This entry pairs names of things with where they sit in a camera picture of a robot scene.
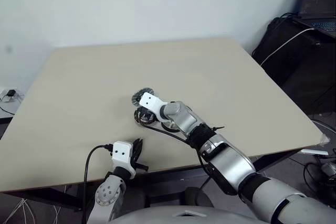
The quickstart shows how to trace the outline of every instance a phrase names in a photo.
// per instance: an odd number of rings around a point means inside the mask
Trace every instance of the white wall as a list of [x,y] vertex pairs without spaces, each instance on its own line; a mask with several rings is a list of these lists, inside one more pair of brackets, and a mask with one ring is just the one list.
[[251,52],[268,22],[295,2],[0,0],[0,86],[26,92],[55,47],[230,35]]

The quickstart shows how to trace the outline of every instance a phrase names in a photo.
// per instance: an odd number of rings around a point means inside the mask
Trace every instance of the power outlet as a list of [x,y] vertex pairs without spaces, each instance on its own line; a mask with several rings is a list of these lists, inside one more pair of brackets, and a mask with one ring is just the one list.
[[[15,94],[13,96],[8,96],[10,90],[15,90]],[[17,88],[0,87],[0,100],[2,102],[9,102],[10,100],[15,99],[18,96],[21,97],[23,96],[23,94]]]

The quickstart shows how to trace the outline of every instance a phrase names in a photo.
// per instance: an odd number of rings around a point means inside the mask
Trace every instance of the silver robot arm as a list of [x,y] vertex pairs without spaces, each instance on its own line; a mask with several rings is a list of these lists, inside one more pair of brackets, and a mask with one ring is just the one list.
[[334,223],[336,210],[273,178],[257,174],[249,158],[182,102],[166,103],[145,93],[140,105],[161,122],[174,122],[186,142],[209,164],[222,191],[239,195],[254,214],[269,223]]
[[135,177],[136,168],[148,170],[147,166],[136,162],[141,150],[140,139],[134,143],[117,141],[113,144],[113,172],[96,190],[95,205],[87,224],[107,224],[118,217],[126,191],[125,181]]

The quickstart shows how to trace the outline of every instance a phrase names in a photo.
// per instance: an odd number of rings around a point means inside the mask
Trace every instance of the table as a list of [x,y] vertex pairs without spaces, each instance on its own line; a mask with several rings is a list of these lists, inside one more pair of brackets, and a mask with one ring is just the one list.
[[[181,100],[248,156],[328,139],[230,38],[57,49],[0,141],[0,191],[80,183],[89,151],[144,139],[150,172],[198,165],[195,151],[135,124],[131,96],[150,87]],[[88,180],[104,178],[109,153],[91,157]]]

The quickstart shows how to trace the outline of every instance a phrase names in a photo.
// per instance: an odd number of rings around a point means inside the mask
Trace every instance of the laptop keyboard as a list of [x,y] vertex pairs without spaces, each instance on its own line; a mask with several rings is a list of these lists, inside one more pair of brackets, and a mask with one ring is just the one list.
[[336,31],[336,23],[335,22],[315,22],[311,23],[312,26],[321,28],[326,31]]

